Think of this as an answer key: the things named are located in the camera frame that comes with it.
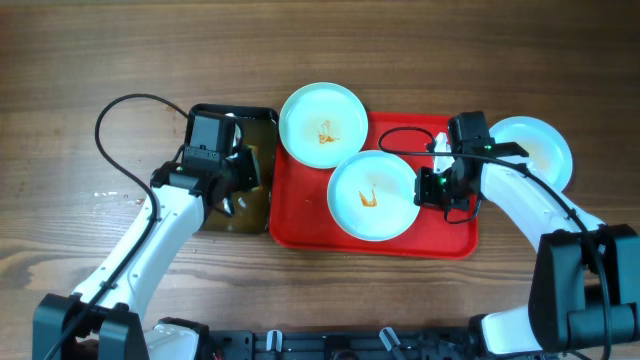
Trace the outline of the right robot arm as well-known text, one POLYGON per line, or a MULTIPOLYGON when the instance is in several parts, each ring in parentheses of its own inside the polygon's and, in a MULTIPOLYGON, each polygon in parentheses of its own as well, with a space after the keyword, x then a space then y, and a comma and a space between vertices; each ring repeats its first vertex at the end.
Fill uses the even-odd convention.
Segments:
POLYGON ((528 302, 478 315, 469 324, 470 358, 577 353, 639 339, 639 236, 607 225, 555 190, 519 156, 457 158, 442 173, 423 167, 416 202, 442 209, 476 195, 501 208, 536 251, 528 302))

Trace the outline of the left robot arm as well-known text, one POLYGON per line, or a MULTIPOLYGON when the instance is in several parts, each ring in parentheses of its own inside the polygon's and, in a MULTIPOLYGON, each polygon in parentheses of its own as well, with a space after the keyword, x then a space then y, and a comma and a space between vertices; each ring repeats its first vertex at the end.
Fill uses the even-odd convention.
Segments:
POLYGON ((166 318, 143 331, 149 302, 179 250, 219 203, 260 183, 247 146, 233 154, 185 146, 156 169, 116 247, 67 297, 48 294, 33 318, 35 359, 204 359, 206 325, 166 318))

